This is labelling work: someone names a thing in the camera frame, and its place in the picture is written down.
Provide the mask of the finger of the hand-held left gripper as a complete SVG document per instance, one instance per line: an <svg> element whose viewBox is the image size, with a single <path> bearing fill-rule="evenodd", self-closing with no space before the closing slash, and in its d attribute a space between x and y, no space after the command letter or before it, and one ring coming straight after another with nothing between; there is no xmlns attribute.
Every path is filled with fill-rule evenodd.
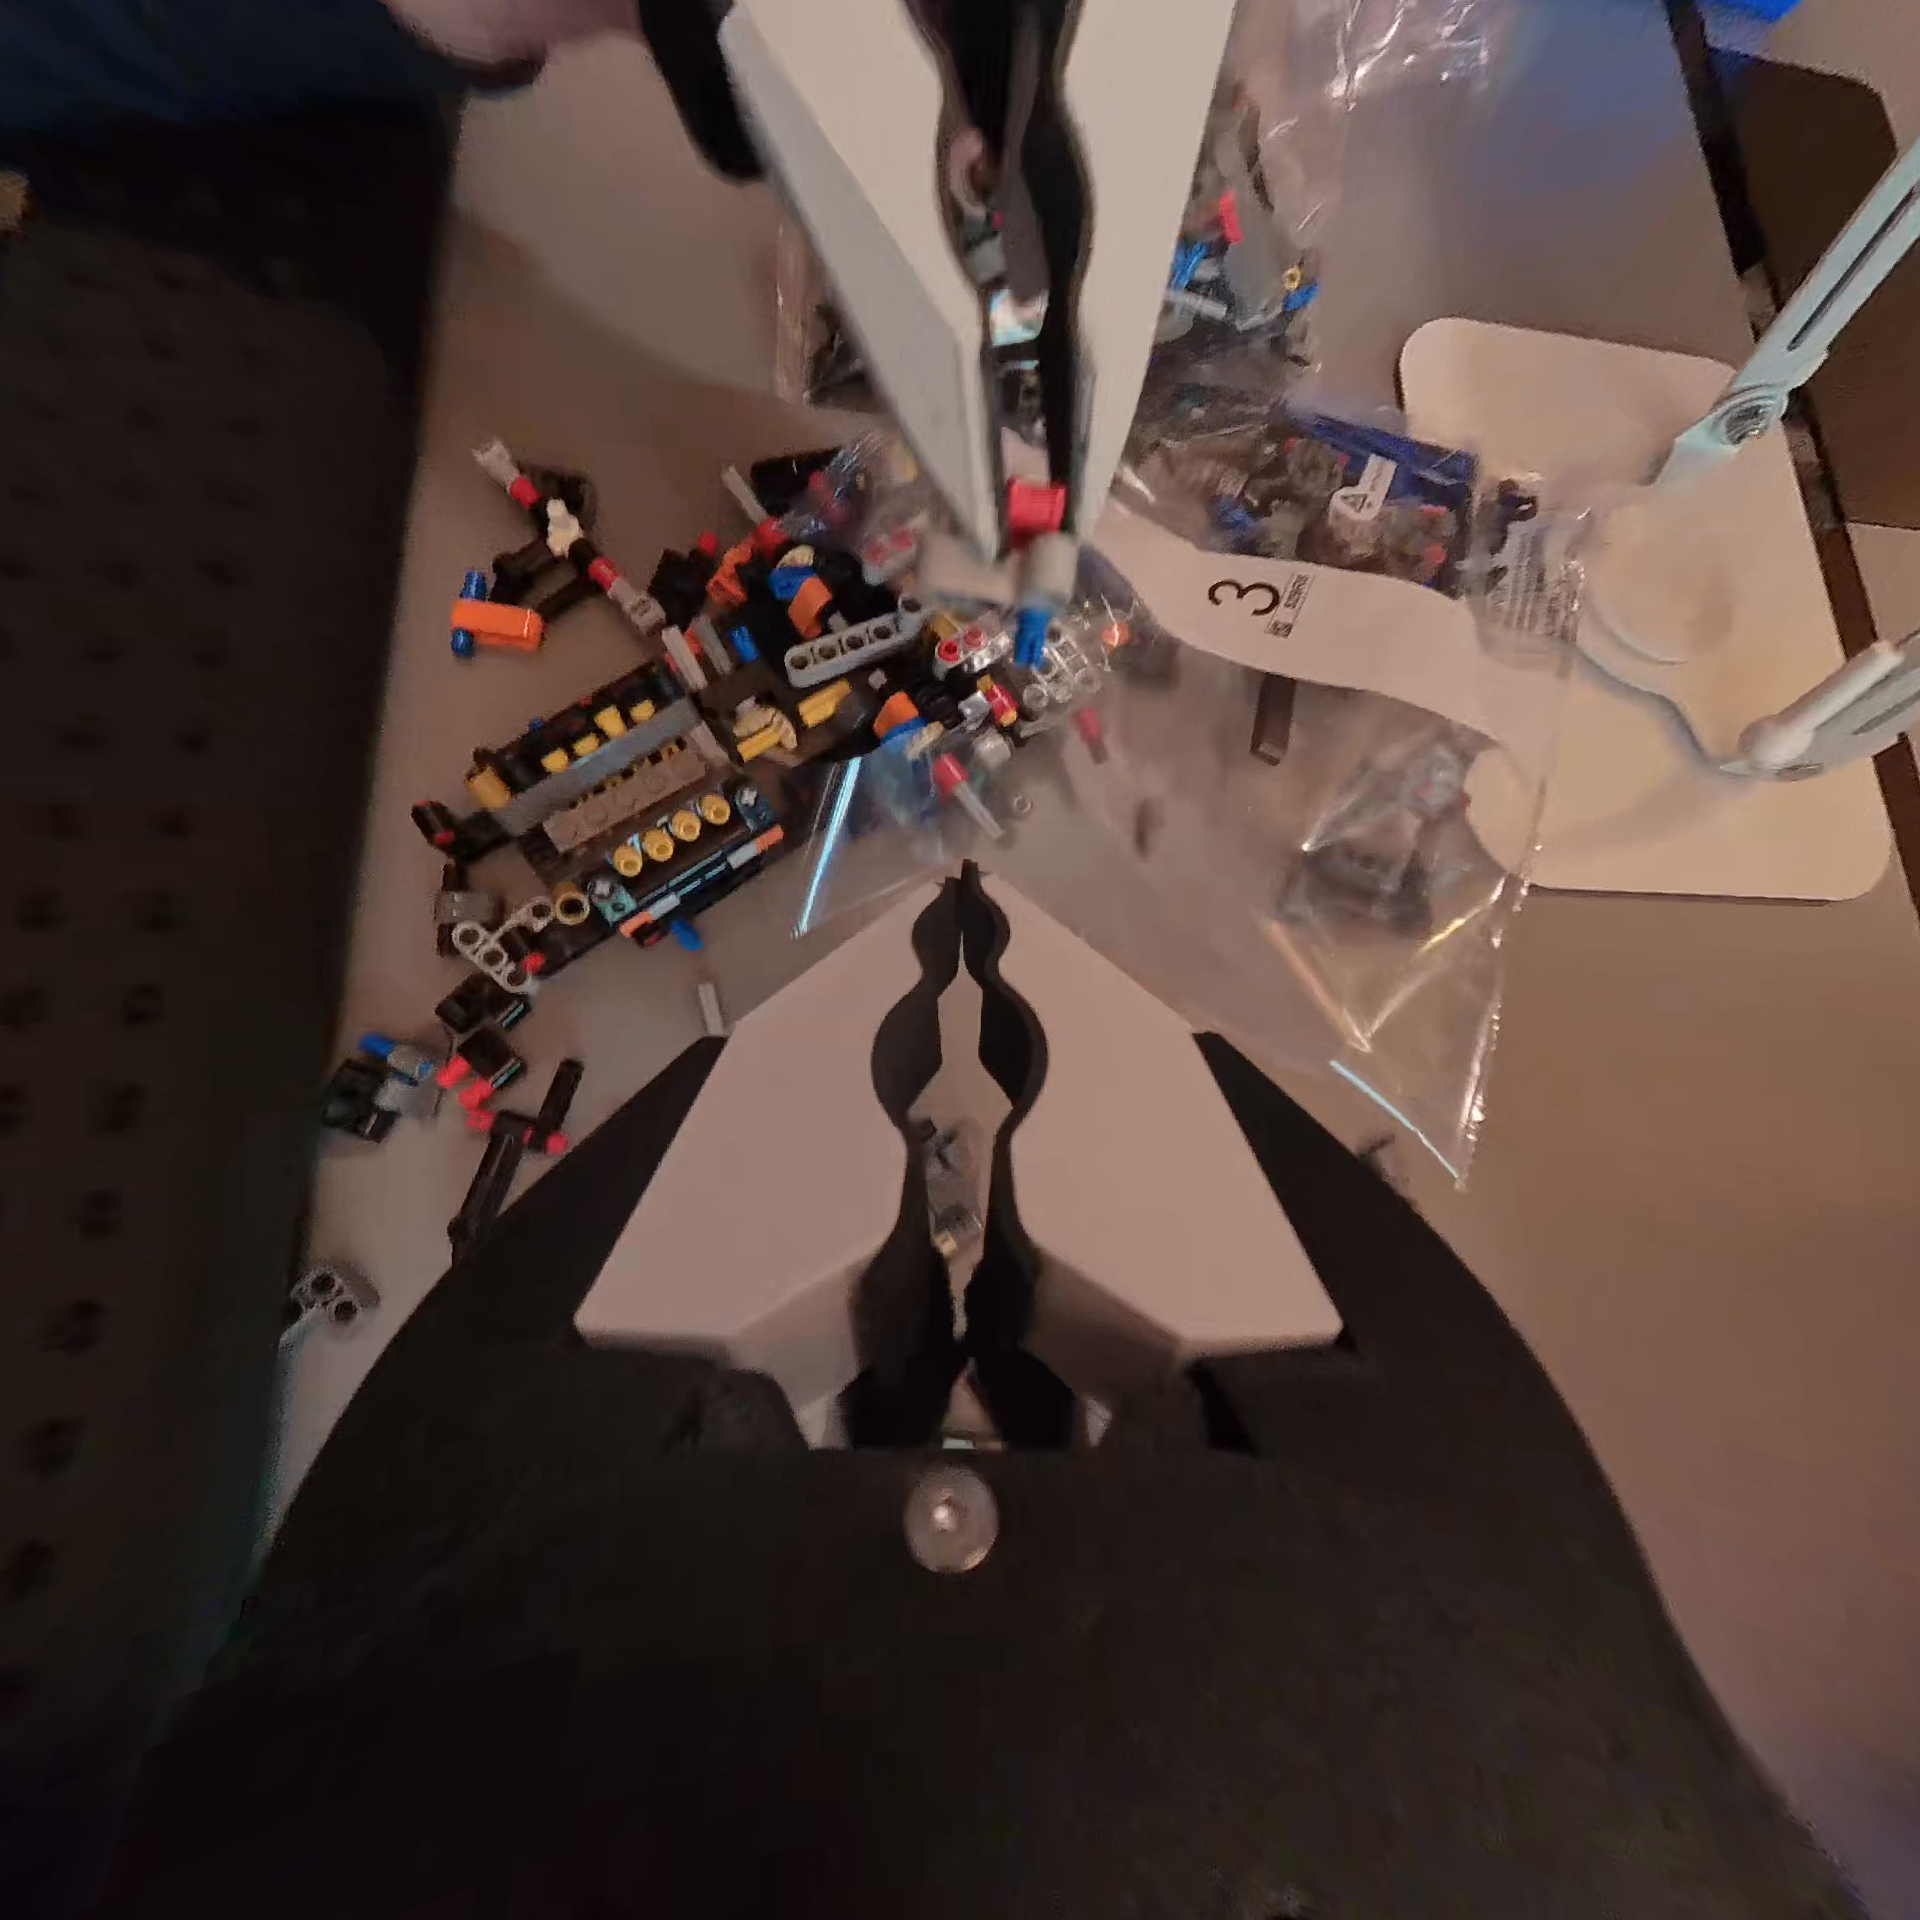
<svg viewBox="0 0 1920 1920"><path fill-rule="evenodd" d="M1034 4L1030 209L1040 397L1061 535L1104 513L1161 323L1231 3Z"/></svg>
<svg viewBox="0 0 1920 1920"><path fill-rule="evenodd" d="M943 71L907 4L741 3L717 43L759 155L957 530L998 559L987 307L943 212Z"/></svg>

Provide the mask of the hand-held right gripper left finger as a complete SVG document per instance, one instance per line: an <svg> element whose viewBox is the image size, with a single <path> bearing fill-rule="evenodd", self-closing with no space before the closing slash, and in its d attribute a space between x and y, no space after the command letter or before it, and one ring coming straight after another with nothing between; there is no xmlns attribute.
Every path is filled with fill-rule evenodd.
<svg viewBox="0 0 1920 1920"><path fill-rule="evenodd" d="M850 1450L952 1355L917 1107L943 1060L952 884L909 884L744 1015L573 1314L598 1361L770 1386Z"/></svg>

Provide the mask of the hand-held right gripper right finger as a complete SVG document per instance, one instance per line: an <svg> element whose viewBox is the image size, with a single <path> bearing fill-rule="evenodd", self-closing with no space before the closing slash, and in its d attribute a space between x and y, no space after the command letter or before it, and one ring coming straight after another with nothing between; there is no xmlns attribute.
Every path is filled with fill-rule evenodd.
<svg viewBox="0 0 1920 1920"><path fill-rule="evenodd" d="M1007 879L967 868L976 1062L1001 1100L967 1390L1001 1450L1251 1450L1225 1362L1338 1313L1197 1034Z"/></svg>

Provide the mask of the large clear white-label plastic bag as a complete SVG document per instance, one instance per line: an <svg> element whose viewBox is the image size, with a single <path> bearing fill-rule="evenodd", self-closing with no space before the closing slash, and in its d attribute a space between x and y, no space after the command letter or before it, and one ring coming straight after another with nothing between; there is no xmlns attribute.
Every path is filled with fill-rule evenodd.
<svg viewBox="0 0 1920 1920"><path fill-rule="evenodd" d="M1072 761L1088 822L1024 825L995 874L1147 982L1274 1062L1325 1069L1462 1182L1482 1129L1504 948L1536 838L1488 851L1477 777L1537 830L1567 701L1576 524L1536 519L1528 475L1479 457L1459 597L1295 559L1248 559L1205 525L1176 447L1206 419L1270 404L1405 425L1311 399L1330 343L1336 189L1355 81L1353 4L1233 4L1155 339L1090 535L1061 535L1040 397L1046 275L1032 211L1034 4L907 4L943 71L951 239L987 307L998 427L998 559L957 530L872 386L800 220L825 294L801 339L847 350L934 499L927 594L1027 615L1064 609L1085 556L1110 565L1175 642L1165 689L1122 685L1105 761ZM1256 676L1297 681L1281 766L1249 755ZM1152 860L1134 811L1165 805Z"/></svg>

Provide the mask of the black lego beams red pins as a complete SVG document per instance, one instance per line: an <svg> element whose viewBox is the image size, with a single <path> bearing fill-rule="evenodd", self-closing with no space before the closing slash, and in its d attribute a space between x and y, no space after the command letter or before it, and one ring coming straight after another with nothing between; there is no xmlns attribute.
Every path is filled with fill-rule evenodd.
<svg viewBox="0 0 1920 1920"><path fill-rule="evenodd" d="M583 1078L584 1060L561 1058L537 1111L496 1111L488 1117L481 1159L469 1180L461 1204L447 1220L453 1263L465 1259L475 1243L488 1234L528 1159L554 1159L567 1153L568 1111Z"/></svg>

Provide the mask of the scattered loose lego pieces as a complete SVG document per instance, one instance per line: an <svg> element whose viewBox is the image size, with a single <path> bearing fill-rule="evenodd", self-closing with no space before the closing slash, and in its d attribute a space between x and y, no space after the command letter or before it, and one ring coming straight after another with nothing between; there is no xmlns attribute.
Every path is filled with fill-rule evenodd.
<svg viewBox="0 0 1920 1920"><path fill-rule="evenodd" d="M667 666L722 750L757 780L778 781L789 847L730 897L795 860L798 937L879 890L879 877L857 875L858 852L914 868L1014 838L1040 774L1105 761L1117 691L1176 676L1171 637L1097 556L1085 556L1067 605L1051 613L974 590L927 594L936 502L887 433L723 468L722 483L744 530L667 547L647 582L609 557L594 514L603 554L664 611L657 635L632 631L639 658L609 679ZM817 689L784 681L791 644L875 617L909 593L931 615L899 655ZM702 916L661 945L699 950ZM637 948L605 939L565 969L609 945ZM445 959L459 973L421 1037L365 1034L333 1069L320 1101L326 1129L379 1146L401 1117L430 1117L453 1100L486 1138L526 1074L514 1029L565 969L511 991Z"/></svg>

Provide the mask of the black yellow lego engine assembly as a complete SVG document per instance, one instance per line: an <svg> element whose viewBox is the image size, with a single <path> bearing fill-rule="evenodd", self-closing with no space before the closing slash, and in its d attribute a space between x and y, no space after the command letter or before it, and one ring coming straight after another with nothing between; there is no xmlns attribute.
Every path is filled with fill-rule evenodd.
<svg viewBox="0 0 1920 1920"><path fill-rule="evenodd" d="M414 807L440 858L437 947L511 991L605 939L674 937L789 847L778 781L722 750L663 662L475 748L464 794Z"/></svg>

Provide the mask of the black red white lego subassembly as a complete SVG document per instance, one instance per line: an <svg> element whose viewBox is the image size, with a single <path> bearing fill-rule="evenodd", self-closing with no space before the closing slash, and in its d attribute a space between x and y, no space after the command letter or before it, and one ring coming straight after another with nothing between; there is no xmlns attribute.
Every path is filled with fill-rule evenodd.
<svg viewBox="0 0 1920 1920"><path fill-rule="evenodd" d="M491 559L481 604L526 615L528 628L549 628L570 611L603 601L642 637L664 628L657 601L598 547L595 494L586 475L523 467L501 438L483 441L470 457L528 524L528 538Z"/></svg>

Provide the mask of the light grey five-hole lego beam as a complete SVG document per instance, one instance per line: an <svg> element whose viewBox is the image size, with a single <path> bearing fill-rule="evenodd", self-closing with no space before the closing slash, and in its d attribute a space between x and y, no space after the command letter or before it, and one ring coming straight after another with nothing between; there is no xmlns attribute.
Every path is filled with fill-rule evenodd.
<svg viewBox="0 0 1920 1920"><path fill-rule="evenodd" d="M784 681L793 691L817 689L899 655L927 627L931 609L903 594L872 617L826 627L784 652Z"/></svg>

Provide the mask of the orange lego piece blue pins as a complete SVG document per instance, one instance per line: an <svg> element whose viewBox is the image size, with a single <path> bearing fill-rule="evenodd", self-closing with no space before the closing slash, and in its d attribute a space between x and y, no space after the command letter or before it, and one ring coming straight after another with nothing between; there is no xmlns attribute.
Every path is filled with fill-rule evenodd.
<svg viewBox="0 0 1920 1920"><path fill-rule="evenodd" d="M469 566L447 611L447 649L453 655L529 655L541 646L544 617L533 609L493 598L491 578L479 566Z"/></svg>

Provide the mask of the person's left hand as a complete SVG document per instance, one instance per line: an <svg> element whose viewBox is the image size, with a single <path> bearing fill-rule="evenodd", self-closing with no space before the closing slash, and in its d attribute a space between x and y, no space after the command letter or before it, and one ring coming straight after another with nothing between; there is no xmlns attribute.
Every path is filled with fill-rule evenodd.
<svg viewBox="0 0 1920 1920"><path fill-rule="evenodd" d="M598 38L634 38L634 3L383 3L397 22L465 81L514 87L550 57Z"/></svg>

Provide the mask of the blue printed inner plastic bag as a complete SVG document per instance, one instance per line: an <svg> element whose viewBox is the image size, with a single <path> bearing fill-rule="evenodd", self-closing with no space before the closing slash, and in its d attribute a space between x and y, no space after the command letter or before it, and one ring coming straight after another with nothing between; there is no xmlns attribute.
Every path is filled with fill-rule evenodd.
<svg viewBox="0 0 1920 1920"><path fill-rule="evenodd" d="M1480 494L1471 452L1285 402L1206 419L1176 452L1225 551L1459 597Z"/></svg>

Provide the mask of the white articulated desk stand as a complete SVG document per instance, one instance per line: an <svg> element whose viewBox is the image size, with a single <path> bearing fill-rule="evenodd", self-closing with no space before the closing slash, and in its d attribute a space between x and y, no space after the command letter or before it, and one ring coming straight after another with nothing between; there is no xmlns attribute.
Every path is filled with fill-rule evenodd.
<svg viewBox="0 0 1920 1920"><path fill-rule="evenodd" d="M1561 894L1837 902L1885 870L1872 759L1915 726L1915 633L1841 652L1785 434L1790 397L1915 245L1915 146L1738 369L1430 319L1399 354L1419 438L1546 483L1574 517L1569 703L1537 830L1490 777L1488 851Z"/></svg>

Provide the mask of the dark perforated panel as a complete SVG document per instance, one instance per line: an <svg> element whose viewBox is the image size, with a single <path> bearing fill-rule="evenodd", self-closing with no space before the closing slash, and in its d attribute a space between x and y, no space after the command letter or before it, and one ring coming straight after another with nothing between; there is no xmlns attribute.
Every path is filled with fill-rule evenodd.
<svg viewBox="0 0 1920 1920"><path fill-rule="evenodd" d="M5 134L5 1916L83 1903L246 1553L453 127Z"/></svg>

